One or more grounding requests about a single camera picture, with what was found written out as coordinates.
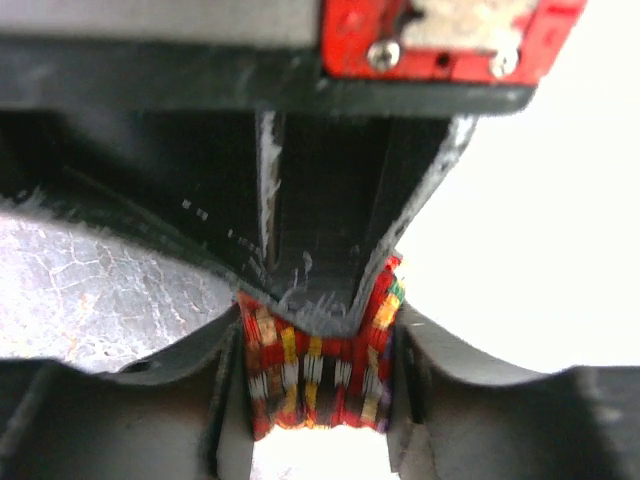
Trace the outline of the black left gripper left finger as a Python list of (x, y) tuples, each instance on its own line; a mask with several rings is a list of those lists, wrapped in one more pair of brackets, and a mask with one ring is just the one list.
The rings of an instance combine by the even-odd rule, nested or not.
[(1, 363), (5, 479), (246, 479), (254, 440), (240, 311), (116, 373)]

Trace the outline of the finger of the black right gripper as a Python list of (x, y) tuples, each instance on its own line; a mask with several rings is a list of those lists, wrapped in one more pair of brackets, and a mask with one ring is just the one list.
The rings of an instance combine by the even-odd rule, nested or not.
[(277, 311), (312, 335), (353, 335), (376, 276), (458, 163), (478, 123), (291, 116), (278, 191)]
[(251, 113), (5, 111), (1, 208), (156, 251), (276, 305), (257, 143)]

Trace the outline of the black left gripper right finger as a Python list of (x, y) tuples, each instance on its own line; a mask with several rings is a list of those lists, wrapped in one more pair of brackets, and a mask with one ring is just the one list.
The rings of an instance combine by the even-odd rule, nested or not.
[(403, 479), (635, 479), (639, 370), (544, 374), (476, 349), (411, 306), (394, 330), (387, 445)]

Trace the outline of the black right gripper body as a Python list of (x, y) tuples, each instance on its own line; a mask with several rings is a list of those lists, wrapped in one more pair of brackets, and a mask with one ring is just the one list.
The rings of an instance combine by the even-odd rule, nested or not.
[(582, 1), (5, 1), (7, 109), (525, 108)]

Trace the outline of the multicolour patchwork tie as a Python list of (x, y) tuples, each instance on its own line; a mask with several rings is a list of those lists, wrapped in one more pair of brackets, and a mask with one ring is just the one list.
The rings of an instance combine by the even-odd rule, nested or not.
[(388, 429), (394, 324), (405, 298), (401, 257), (378, 275), (358, 333), (312, 336), (242, 293), (237, 298), (255, 440), (274, 428)]

